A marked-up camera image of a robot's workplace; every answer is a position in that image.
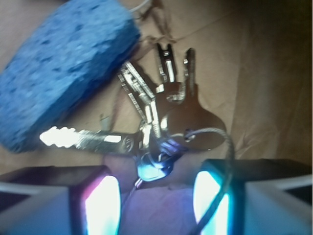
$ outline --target brown surface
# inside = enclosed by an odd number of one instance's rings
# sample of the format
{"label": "brown surface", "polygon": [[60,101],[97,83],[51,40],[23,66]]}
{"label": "brown surface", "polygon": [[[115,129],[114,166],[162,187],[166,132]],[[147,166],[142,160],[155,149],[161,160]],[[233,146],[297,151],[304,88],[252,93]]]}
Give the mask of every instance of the brown surface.
{"label": "brown surface", "polygon": [[[133,7],[139,0],[124,0]],[[21,43],[61,0],[0,0],[0,71]],[[196,81],[200,103],[219,116],[232,135],[237,158],[290,158],[312,165],[312,3],[302,1],[228,0],[166,1],[171,15],[179,81],[182,60],[193,47],[197,53]],[[151,17],[139,22],[143,36],[160,36]],[[140,65],[160,83],[155,55]],[[115,131],[134,132],[140,122],[132,103],[114,79],[72,114],[64,124],[98,130],[100,116],[118,108]],[[173,173],[155,185],[192,183],[201,161],[223,158],[219,147],[186,154]],[[104,162],[117,175],[122,189],[136,178],[131,158],[76,150],[46,148],[14,155],[0,148],[0,173],[24,166],[94,165]]]}

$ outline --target key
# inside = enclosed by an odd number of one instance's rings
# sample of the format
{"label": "key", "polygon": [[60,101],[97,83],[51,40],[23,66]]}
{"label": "key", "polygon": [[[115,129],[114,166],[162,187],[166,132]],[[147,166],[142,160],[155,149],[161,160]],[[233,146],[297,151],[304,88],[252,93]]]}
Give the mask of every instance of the key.
{"label": "key", "polygon": [[71,148],[92,151],[95,153],[111,154],[137,154],[140,140],[143,138],[142,132],[129,133],[110,133],[92,132],[82,130],[77,132],[74,128],[63,127],[58,129],[56,126],[40,135],[40,140],[47,146],[56,145],[58,148]]}
{"label": "key", "polygon": [[185,138],[188,132],[206,127],[226,130],[223,121],[213,113],[205,110],[198,100],[198,85],[195,83],[195,50],[186,52],[185,98],[183,102],[170,110],[161,121],[162,132],[181,146],[191,150],[209,150],[223,143],[224,139],[216,133],[199,134]]}
{"label": "key", "polygon": [[181,92],[181,83],[177,82],[177,69],[174,59],[172,46],[167,45],[165,50],[158,43],[157,50],[157,64],[159,74],[163,83],[158,86],[156,94],[157,109],[159,118],[162,118],[169,110],[173,109],[182,101],[183,95]]}
{"label": "key", "polygon": [[[134,62],[126,62],[122,68],[122,73],[119,74],[119,78],[142,119],[152,125],[154,135],[159,139],[161,137],[161,129],[155,100],[156,85],[139,65],[134,65]],[[154,89],[150,89],[147,82],[150,83],[150,86],[154,85]]]}
{"label": "key", "polygon": [[[155,93],[156,84],[152,82],[144,70],[134,62],[126,62],[118,77],[122,82],[124,90],[128,93],[138,112],[141,114],[142,119],[146,123],[151,123],[153,127],[153,140],[151,142],[157,142],[159,149],[168,156],[185,151],[181,146],[175,145],[175,143],[172,145],[167,142],[162,136],[159,119],[171,108],[171,104],[164,98],[165,96]],[[158,106],[157,98],[159,102],[161,100],[165,105]],[[155,161],[162,162],[163,159],[158,158]]]}
{"label": "key", "polygon": [[145,107],[155,98],[156,84],[139,65],[129,61],[122,66],[118,78],[141,118],[147,122]]}
{"label": "key", "polygon": [[[74,128],[52,127],[40,135],[40,140],[47,146],[56,145],[64,148],[77,148],[96,153],[122,154],[132,156],[137,166],[137,174],[143,181],[149,182],[161,179],[170,174],[174,167],[171,158],[162,153],[155,146],[150,145],[151,125],[142,124],[139,131],[129,133],[109,133],[104,131],[92,132],[82,130],[77,132]],[[160,155],[167,161],[155,163]]]}

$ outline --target led light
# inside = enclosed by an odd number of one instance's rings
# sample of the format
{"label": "led light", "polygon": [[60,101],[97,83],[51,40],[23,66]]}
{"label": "led light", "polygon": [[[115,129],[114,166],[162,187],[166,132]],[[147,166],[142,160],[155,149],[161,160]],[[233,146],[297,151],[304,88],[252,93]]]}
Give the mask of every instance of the led light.
{"label": "led light", "polygon": [[[207,171],[197,174],[193,206],[196,222],[198,223],[211,205],[221,186],[218,176]],[[228,230],[229,194],[225,194],[210,222],[202,230],[202,235],[226,235]]]}
{"label": "led light", "polygon": [[121,196],[115,177],[106,176],[85,201],[88,235],[118,232]]}

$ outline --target sponge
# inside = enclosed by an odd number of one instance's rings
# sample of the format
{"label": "sponge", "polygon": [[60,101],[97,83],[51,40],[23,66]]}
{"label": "sponge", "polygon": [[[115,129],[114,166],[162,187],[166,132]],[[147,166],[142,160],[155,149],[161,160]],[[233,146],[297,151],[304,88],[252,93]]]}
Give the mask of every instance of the sponge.
{"label": "sponge", "polygon": [[25,41],[0,76],[0,143],[34,150],[128,59],[140,33],[116,0],[70,0]]}

